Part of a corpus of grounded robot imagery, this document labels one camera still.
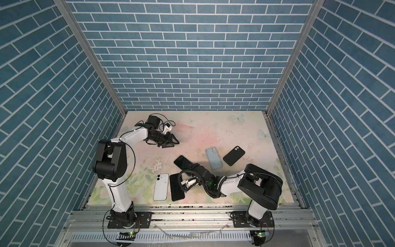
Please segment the blue phone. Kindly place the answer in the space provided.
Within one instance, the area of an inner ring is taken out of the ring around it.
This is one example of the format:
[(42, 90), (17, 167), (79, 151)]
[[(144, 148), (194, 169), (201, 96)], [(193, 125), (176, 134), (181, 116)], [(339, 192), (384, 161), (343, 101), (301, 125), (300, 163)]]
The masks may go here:
[(183, 155), (180, 155), (175, 161), (174, 164), (180, 168), (181, 170), (191, 170), (194, 167), (194, 163), (185, 158)]

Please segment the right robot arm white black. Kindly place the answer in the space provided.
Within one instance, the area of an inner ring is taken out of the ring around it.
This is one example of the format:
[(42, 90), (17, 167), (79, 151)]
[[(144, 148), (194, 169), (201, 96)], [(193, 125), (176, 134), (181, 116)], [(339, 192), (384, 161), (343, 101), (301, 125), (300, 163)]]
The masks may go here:
[(254, 164), (247, 164), (243, 171), (232, 176), (215, 176), (200, 164), (193, 164), (180, 172), (178, 183), (183, 192), (202, 186), (213, 199), (243, 192), (251, 202), (242, 220), (253, 226), (263, 223), (268, 211), (277, 210), (283, 186), (279, 176)]

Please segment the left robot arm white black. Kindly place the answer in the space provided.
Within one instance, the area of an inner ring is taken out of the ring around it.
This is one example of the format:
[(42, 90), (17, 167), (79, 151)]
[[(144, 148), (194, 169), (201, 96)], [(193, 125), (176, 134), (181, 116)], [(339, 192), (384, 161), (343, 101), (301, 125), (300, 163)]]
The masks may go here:
[(105, 184), (112, 203), (112, 212), (124, 214), (132, 209), (132, 200), (128, 196), (125, 173), (128, 168), (127, 148), (142, 141), (152, 141), (160, 148), (169, 148), (180, 142), (169, 131), (159, 131), (159, 123), (139, 122), (135, 127), (111, 140), (100, 140), (92, 170)]

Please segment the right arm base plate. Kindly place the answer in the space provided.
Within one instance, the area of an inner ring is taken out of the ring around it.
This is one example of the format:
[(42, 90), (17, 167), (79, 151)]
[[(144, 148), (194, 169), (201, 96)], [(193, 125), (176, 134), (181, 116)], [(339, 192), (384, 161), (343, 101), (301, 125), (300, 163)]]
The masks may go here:
[(274, 218), (271, 211), (266, 211), (261, 219), (250, 216), (247, 211), (233, 211), (230, 218), (235, 228), (246, 227), (268, 227), (275, 226)]

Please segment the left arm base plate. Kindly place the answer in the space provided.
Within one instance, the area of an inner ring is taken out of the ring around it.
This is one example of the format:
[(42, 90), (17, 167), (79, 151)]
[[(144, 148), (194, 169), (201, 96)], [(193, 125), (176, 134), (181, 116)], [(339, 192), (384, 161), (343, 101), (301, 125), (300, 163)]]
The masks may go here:
[(115, 211), (110, 211), (110, 214), (106, 216), (106, 219), (109, 221), (108, 228), (110, 229), (149, 228), (151, 218), (151, 212), (119, 213)]

